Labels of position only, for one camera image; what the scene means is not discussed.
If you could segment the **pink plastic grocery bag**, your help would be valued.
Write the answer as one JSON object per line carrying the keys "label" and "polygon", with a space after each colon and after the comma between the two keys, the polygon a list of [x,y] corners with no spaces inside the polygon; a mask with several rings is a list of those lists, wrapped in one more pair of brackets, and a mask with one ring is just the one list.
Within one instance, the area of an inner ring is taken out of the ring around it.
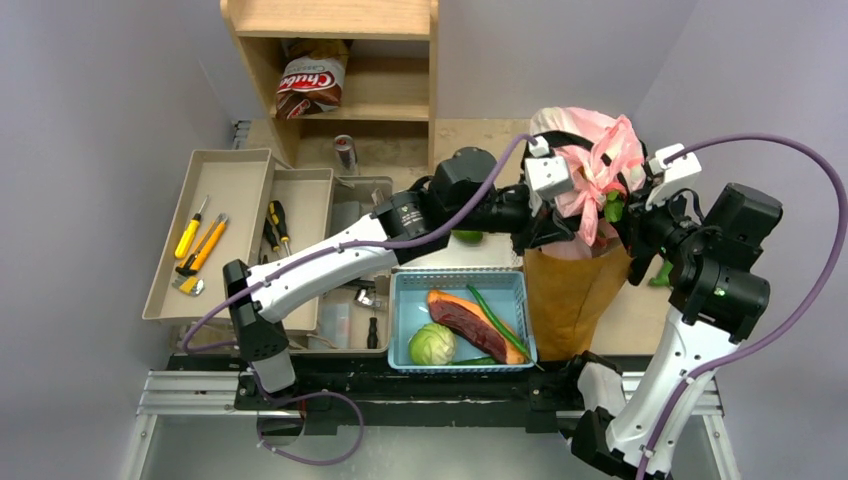
{"label": "pink plastic grocery bag", "polygon": [[603,215],[605,196],[612,190],[629,195],[646,180],[646,154],[631,120],[580,107],[546,107],[530,120],[533,135],[563,132],[589,142],[556,147],[571,172],[574,189],[555,199],[564,217],[579,221],[574,240],[542,246],[540,251],[562,260],[584,260],[602,256],[620,244],[619,235]]}

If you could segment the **brown Trader Joe's bag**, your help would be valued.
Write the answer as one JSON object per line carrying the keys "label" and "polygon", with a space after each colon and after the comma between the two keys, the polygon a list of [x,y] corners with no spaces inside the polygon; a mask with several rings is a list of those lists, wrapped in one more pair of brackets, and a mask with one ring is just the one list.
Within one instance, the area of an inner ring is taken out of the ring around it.
{"label": "brown Trader Joe's bag", "polygon": [[[589,144],[563,132],[544,137],[553,149]],[[540,359],[567,360],[590,348],[600,317],[624,285],[630,263],[621,240],[604,255],[584,260],[553,258],[540,248],[526,250],[529,313]]]}

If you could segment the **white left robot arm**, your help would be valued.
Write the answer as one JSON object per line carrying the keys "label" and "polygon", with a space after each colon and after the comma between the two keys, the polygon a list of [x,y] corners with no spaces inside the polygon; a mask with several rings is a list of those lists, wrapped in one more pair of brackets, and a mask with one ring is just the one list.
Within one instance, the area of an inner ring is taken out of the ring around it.
{"label": "white left robot arm", "polygon": [[455,229],[508,233],[517,253],[538,245],[549,223],[542,207],[573,187],[567,163],[542,140],[530,141],[519,183],[497,189],[494,182],[505,163],[476,147],[462,148],[433,175],[393,194],[328,239],[277,262],[226,264],[224,305],[260,397],[275,409],[297,399],[283,321],[302,304],[349,281],[442,250]]}

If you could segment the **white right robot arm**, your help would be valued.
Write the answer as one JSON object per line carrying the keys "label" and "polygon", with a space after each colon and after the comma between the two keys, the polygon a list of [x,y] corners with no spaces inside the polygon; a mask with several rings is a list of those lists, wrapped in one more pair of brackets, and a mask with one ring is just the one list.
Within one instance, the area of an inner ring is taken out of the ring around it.
{"label": "white right robot arm", "polygon": [[634,197],[617,229],[635,254],[631,281],[654,256],[669,261],[671,294],[663,332],[642,379],[626,398],[622,377],[590,353],[564,376],[564,399],[585,411],[571,440],[574,456],[621,479],[667,479],[674,450],[713,376],[698,368],[730,355],[768,306],[767,280],[750,269],[783,216],[775,198],[729,183],[705,218],[686,215],[678,190],[659,206]]}

